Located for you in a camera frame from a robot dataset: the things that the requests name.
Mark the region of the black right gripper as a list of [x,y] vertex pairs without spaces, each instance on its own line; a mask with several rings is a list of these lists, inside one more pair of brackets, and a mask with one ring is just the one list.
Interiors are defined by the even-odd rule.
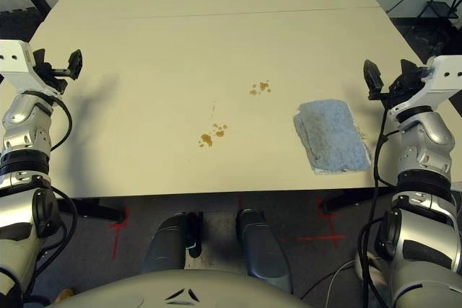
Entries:
[[363,75],[369,90],[369,100],[380,100],[383,105],[399,105],[423,89],[422,79],[427,76],[427,72],[419,69],[415,63],[401,59],[401,75],[389,86],[388,92],[382,92],[380,70],[368,59],[363,65]]

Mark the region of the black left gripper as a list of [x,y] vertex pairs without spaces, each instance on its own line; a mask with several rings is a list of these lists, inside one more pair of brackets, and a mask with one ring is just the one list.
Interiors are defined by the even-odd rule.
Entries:
[[45,62],[45,48],[33,52],[35,59],[35,73],[45,82],[46,85],[63,94],[68,82],[64,77],[77,80],[83,67],[83,57],[80,49],[71,53],[68,60],[67,69],[54,69],[52,65]]

